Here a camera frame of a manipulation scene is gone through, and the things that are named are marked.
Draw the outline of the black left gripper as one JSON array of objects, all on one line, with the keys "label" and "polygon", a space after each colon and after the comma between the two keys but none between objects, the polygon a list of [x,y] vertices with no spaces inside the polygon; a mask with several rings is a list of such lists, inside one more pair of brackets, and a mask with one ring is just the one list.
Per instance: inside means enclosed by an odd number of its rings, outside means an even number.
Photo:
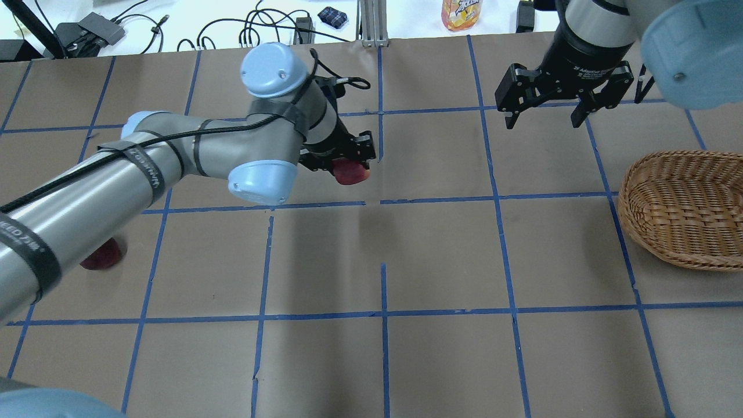
[{"label": "black left gripper", "polygon": [[331,162],[337,158],[348,158],[369,164],[377,159],[377,146],[372,131],[351,134],[345,130],[334,130],[323,141],[309,145],[300,151],[300,164],[305,168],[332,172]]}]

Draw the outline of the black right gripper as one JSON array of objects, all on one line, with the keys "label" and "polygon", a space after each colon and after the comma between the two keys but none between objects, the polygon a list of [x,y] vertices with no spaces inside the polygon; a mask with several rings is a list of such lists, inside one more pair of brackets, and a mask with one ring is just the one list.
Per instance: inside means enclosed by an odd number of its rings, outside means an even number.
[{"label": "black right gripper", "polygon": [[558,29],[535,69],[513,63],[496,88],[495,100],[511,130],[525,109],[551,100],[579,103],[571,113],[578,129],[594,110],[612,109],[629,90],[634,77],[624,59],[631,45],[605,47],[586,42],[570,29]]}]

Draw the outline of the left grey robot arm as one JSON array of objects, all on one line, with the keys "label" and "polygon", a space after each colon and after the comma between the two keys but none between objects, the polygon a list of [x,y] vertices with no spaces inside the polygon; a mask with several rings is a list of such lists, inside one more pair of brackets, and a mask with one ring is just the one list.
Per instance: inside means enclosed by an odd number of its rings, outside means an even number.
[{"label": "left grey robot arm", "polygon": [[371,84],[332,70],[323,77],[326,65],[315,49],[309,55],[311,67],[281,43],[252,48],[239,70],[252,96],[244,121],[136,112],[119,140],[2,206],[2,323],[188,175],[223,179],[237,198],[271,207],[289,199],[300,165],[342,185],[366,180],[373,135],[349,133],[337,101],[345,87]]}]

